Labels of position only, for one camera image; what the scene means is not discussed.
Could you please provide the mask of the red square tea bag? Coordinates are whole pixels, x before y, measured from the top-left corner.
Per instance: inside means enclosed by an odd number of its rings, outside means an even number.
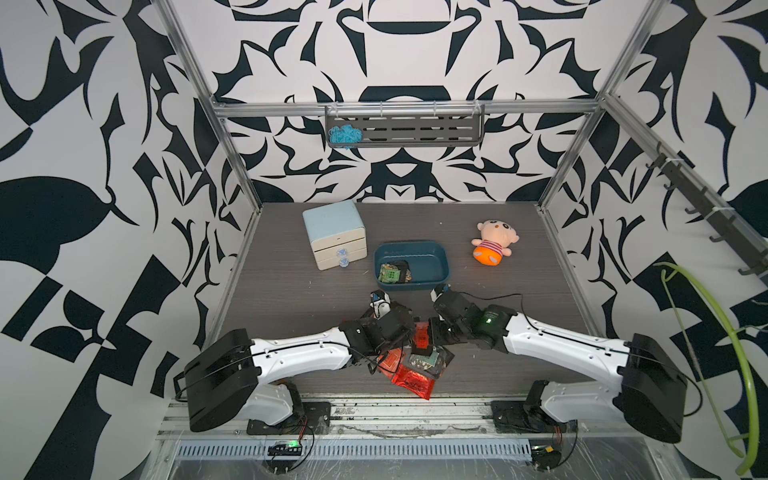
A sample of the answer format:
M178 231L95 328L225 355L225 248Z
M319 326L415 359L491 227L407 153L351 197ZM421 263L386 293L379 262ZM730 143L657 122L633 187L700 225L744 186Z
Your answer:
M430 325L428 322L415 324L415 331L411 339L411 351L415 355L430 356L433 346L430 337Z

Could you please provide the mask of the orange label black tea bag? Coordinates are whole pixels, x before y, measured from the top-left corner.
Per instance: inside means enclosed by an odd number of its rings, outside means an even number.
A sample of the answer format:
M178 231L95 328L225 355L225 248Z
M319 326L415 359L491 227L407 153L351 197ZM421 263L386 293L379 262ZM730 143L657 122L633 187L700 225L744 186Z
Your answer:
M411 354L409 363L419 373L438 380L454 358L455 355L447 348L437 346L429 356Z

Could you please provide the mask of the teal plastic storage box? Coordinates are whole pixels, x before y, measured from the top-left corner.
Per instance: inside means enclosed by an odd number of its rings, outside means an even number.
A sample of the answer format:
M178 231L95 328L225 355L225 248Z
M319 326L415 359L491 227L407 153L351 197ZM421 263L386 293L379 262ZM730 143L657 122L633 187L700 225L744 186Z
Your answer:
M431 290L450 277L446 251L435 241L397 241L383 243L374 252L374 277L385 291ZM383 263L407 263L412 273L410 283L382 284L378 281Z

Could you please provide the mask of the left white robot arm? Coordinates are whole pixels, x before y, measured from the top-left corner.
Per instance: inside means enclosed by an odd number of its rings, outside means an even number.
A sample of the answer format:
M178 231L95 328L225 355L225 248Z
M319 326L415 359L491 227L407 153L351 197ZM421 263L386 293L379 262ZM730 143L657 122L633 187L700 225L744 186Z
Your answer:
M177 399L186 401L190 430L213 430L237 418L277 425L297 408L285 380L360 363L375 367L379 357L411 339L416 324L401 304L380 307L371 317L312 335L267 340L244 329L224 334L184 367Z

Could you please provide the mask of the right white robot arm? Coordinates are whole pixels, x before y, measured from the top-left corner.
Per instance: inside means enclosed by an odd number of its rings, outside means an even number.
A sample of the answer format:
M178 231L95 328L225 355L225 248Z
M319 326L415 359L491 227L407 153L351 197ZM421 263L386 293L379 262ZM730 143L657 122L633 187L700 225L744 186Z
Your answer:
M535 382L522 407L531 424L622 420L654 440L681 441L688 380L656 340L642 334L629 341L590 336L534 320L520 309L481 308L475 296L447 284L430 296L435 343L472 343L585 376L577 383Z

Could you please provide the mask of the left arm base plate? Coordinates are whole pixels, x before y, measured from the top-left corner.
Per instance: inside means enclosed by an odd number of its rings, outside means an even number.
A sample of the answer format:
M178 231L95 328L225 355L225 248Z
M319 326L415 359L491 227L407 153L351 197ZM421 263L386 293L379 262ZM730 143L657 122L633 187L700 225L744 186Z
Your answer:
M295 408L293 413L276 425L249 420L246 433L250 436L298 435L301 432L324 433L330 425L332 404L328 401L310 401Z

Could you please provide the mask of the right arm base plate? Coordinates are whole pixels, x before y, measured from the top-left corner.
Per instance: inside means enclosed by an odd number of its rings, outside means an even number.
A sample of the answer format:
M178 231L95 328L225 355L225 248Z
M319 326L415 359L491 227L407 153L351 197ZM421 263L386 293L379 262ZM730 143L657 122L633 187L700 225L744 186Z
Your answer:
M571 433L578 429L578 421L559 422L540 407L525 401L494 400L490 403L491 418L498 433Z

